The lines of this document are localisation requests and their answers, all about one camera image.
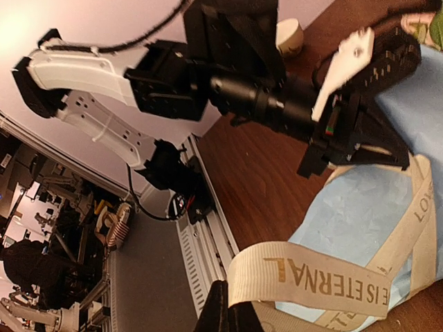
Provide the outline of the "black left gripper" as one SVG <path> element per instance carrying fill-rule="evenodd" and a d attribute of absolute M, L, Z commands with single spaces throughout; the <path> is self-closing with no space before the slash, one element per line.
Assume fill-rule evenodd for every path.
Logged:
<path fill-rule="evenodd" d="M 319 92 L 292 75 L 281 91 L 268 91 L 246 78 L 214 75 L 210 101 L 235 114 L 233 126 L 256 122 L 307 143 L 297 173 L 305 178 L 336 166 L 379 164 L 409 167 L 409 148 L 376 96 L 411 76 L 422 61 L 418 42 L 400 28 L 376 37 L 370 63 L 333 92 L 318 122 L 310 113 Z"/>

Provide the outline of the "cream printed ribbon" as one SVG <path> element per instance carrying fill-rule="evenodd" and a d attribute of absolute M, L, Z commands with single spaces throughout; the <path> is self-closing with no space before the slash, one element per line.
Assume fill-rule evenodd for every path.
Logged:
<path fill-rule="evenodd" d="M 437 272 L 437 220 L 430 160 L 409 158 L 413 199 L 367 266 L 284 241 L 238 253 L 227 272 L 228 305 L 248 303 L 265 331 L 353 331 L 387 316 L 392 281 L 411 260 L 410 295 Z"/>

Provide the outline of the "blue wrapping paper sheet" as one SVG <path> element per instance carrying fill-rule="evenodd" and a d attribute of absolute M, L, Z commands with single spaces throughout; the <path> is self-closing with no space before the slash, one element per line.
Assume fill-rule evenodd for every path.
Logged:
<path fill-rule="evenodd" d="M 437 272 L 442 278 L 442 53 L 422 46 L 415 73 L 377 96 L 396 130 L 431 162 L 437 217 Z M 366 266 L 413 197 L 408 176 L 358 166 L 316 195 L 289 242 Z"/>

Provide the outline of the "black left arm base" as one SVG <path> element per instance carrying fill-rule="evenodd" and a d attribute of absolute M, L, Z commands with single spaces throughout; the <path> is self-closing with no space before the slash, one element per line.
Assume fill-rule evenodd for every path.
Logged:
<path fill-rule="evenodd" d="M 181 155 L 188 149 L 177 149 L 171 142 L 154 141 L 152 158 L 137 172 L 158 190 L 172 190 L 188 201 L 190 223 L 195 224 L 215 209 L 215 202 L 197 156 L 187 161 Z"/>

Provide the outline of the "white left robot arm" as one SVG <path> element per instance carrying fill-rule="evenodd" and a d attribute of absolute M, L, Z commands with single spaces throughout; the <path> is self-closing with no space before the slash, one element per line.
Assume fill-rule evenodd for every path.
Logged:
<path fill-rule="evenodd" d="M 412 75 L 422 60 L 419 44 L 394 29 L 378 37 L 367 30 L 330 56 L 321 85 L 282 75 L 278 51 L 258 35 L 217 34 L 213 43 L 159 40 L 134 50 L 95 52 L 65 43 L 56 29 L 23 57 L 13 77 L 27 107 L 43 118 L 64 118 L 120 156 L 159 190 L 202 201 L 203 178 L 180 161 L 170 142 L 156 140 L 151 157 L 144 139 L 94 100 L 105 95 L 139 111 L 174 120 L 202 119 L 208 104 L 232 113 L 233 124 L 256 122 L 308 144 L 301 176 L 328 165 L 379 164 L 406 169 L 408 146 L 374 97 Z"/>

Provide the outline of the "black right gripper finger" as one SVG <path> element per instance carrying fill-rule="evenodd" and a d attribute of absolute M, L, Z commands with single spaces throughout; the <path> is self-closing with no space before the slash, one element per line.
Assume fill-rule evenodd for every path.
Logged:
<path fill-rule="evenodd" d="M 210 287 L 194 332 L 264 332 L 251 302 L 228 307 L 228 282 Z"/>

